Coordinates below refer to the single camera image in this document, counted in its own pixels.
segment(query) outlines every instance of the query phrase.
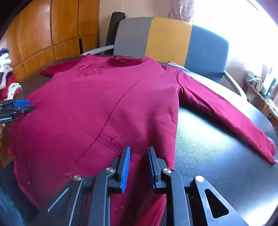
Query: sleeve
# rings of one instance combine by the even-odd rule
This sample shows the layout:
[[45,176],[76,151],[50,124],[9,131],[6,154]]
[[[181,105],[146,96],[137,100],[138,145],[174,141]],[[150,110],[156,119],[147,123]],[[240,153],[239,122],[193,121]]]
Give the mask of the sleeve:
[[192,77],[179,71],[177,82],[181,86],[179,99],[196,107],[228,127],[235,135],[246,141],[272,165],[275,164],[274,144],[253,122],[220,95]]
[[64,63],[60,63],[57,65],[49,66],[46,69],[41,71],[41,75],[45,75],[48,77],[53,77],[57,72],[64,72],[71,69],[74,65],[76,65],[81,59],[68,61]]

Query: metal screw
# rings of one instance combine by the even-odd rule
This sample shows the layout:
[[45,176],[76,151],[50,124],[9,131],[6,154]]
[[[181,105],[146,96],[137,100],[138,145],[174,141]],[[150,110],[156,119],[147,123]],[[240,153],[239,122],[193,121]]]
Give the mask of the metal screw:
[[113,167],[107,167],[105,170],[108,173],[113,173],[115,171],[115,169]]
[[73,180],[75,180],[75,181],[80,181],[82,179],[82,176],[81,175],[75,175],[74,177],[73,177]]
[[172,170],[170,168],[164,168],[163,173],[172,173]]
[[203,182],[204,178],[202,176],[196,176],[195,180],[198,181],[198,182]]

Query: white armrest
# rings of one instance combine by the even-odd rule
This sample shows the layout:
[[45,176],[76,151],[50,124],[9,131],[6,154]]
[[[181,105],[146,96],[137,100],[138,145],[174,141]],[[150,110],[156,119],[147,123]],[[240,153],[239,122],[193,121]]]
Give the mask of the white armrest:
[[104,52],[106,50],[111,50],[111,49],[114,49],[114,45],[110,45],[110,46],[103,46],[103,47],[100,47],[100,48],[97,48],[97,49],[93,49],[93,50],[90,50],[90,51],[87,51],[83,54],[81,54],[81,56],[86,56],[87,54],[97,54],[97,53],[101,53],[101,52]]
[[231,86],[234,88],[235,92],[240,95],[242,98],[247,100],[245,92],[242,90],[242,88],[237,84],[237,82],[226,72],[224,71],[224,77],[228,80],[228,82],[231,84]]

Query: black table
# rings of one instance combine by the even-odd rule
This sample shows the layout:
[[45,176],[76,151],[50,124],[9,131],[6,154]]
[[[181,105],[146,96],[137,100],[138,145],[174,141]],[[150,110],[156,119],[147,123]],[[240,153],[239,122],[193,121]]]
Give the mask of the black table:
[[[22,82],[20,99],[49,81],[50,78],[39,72]],[[253,105],[212,80],[185,72],[234,105],[278,147],[271,123]],[[175,169],[189,177],[204,176],[249,226],[264,225],[278,204],[278,166],[270,165],[218,122],[182,103],[178,115]]]

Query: colorful striped chair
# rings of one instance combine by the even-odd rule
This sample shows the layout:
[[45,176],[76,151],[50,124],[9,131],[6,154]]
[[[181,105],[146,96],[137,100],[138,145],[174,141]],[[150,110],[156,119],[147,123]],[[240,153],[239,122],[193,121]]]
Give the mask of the colorful striped chair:
[[172,61],[217,83],[224,76],[236,93],[246,99],[241,87],[225,71],[228,41],[197,25],[160,17],[128,18],[119,23],[114,45],[104,48],[83,55],[114,48],[113,54],[118,56],[149,55],[158,62]]

